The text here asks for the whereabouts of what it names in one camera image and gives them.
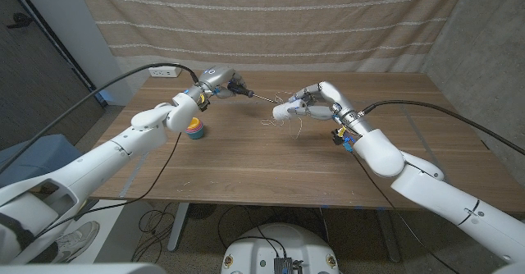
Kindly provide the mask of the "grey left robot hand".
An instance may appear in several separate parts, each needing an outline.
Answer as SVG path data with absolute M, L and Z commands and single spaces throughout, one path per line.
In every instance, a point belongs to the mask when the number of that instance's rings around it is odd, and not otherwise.
M 238 94 L 249 98 L 254 92 L 247 89 L 243 77 L 230 66 L 212 66 L 208 68 L 196 82 L 185 91 L 197 104 L 201 112 L 210 104 L 212 96 L 217 98 L 230 98 Z

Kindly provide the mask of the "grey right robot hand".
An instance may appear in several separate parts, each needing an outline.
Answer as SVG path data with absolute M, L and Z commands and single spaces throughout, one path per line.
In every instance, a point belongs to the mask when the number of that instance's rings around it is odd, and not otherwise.
M 288 99 L 289 103 L 295 101 L 299 102 L 298 107 L 287 110 L 292 115 L 310 116 L 320 121 L 333 120 L 360 136 L 373 131 L 351 102 L 328 81 L 309 85 Z

